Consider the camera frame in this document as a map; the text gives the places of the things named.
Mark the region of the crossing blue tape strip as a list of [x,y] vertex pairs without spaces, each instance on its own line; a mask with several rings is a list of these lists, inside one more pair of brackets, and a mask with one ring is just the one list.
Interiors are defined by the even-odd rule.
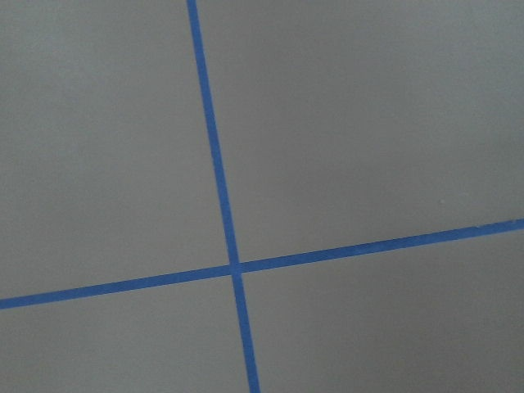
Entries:
[[[294,265],[311,264],[361,255],[371,255],[443,242],[455,242],[474,237],[486,237],[522,229],[523,220],[514,219],[481,226],[457,228],[436,233],[420,234],[410,237],[400,237],[377,242],[362,243],[353,246],[342,246],[320,251],[311,251],[294,255],[284,255],[261,260],[241,262],[240,270],[243,273],[253,273],[262,270],[279,269]],[[104,296],[125,291],[135,291],[184,282],[202,281],[210,278],[227,277],[230,274],[231,268],[227,265],[204,269],[194,269],[177,273],[167,273],[145,278],[134,278],[119,282],[108,282],[87,287],[77,287],[60,291],[49,291],[38,294],[5,298],[1,300],[1,308],[15,309],[94,296]]]

